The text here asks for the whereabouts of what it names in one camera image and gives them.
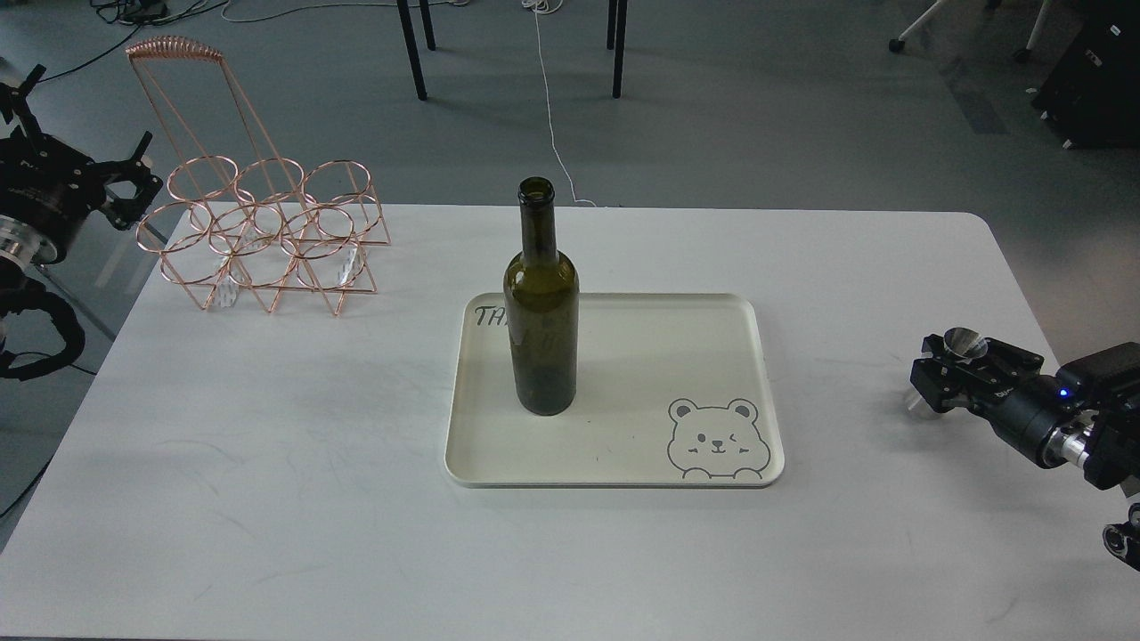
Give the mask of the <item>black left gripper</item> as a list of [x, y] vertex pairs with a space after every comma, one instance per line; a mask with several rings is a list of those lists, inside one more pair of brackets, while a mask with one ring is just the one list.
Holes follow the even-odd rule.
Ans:
[[[44, 138], [28, 108], [28, 94], [44, 72], [44, 65], [36, 64], [19, 86], [1, 82], [5, 125], [17, 123], [21, 130], [1, 141], [1, 204], [5, 218], [26, 224], [44, 237], [34, 263], [60, 263], [91, 212], [101, 212], [114, 230], [130, 230], [147, 214], [163, 180], [145, 157], [153, 141], [150, 131], [142, 133], [129, 159], [97, 163], [52, 135]], [[129, 198], [111, 190], [120, 182], [135, 187]]]

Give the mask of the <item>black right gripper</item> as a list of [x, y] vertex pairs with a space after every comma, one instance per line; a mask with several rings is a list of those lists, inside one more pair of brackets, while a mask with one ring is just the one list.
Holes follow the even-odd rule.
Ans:
[[[1114, 368], [1106, 356], [1086, 356], [1041, 375], [1043, 362], [1041, 354], [993, 336], [930, 334], [909, 382], [937, 414], [962, 407], [984, 415], [1001, 441], [1041, 469], [1083, 469], [1094, 456], [1096, 386]], [[995, 396], [1003, 386], [1013, 388]]]

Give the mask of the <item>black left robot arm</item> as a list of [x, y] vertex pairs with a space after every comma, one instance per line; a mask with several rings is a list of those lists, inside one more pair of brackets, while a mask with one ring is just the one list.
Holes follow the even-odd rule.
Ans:
[[44, 71], [36, 65], [19, 86], [3, 84], [1, 94], [5, 123], [13, 125], [1, 141], [1, 315], [44, 313], [62, 349], [21, 366], [16, 352], [3, 349], [5, 380], [44, 378], [74, 364], [85, 349], [73, 305], [32, 279], [31, 268], [62, 263], [93, 212], [115, 230], [131, 230], [164, 186], [145, 155], [150, 133], [142, 133], [129, 159], [103, 162], [44, 133], [28, 108], [28, 94]]

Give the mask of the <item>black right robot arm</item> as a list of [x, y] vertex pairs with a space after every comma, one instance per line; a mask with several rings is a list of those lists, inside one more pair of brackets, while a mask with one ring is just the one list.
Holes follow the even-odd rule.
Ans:
[[1137, 568], [1139, 346], [1088, 354], [1052, 375], [1042, 372], [1043, 362], [971, 328], [929, 334], [909, 373], [909, 406], [934, 417], [961, 407], [1041, 469], [1070, 464], [1097, 490], [1123, 490], [1127, 518], [1104, 526], [1101, 539]]

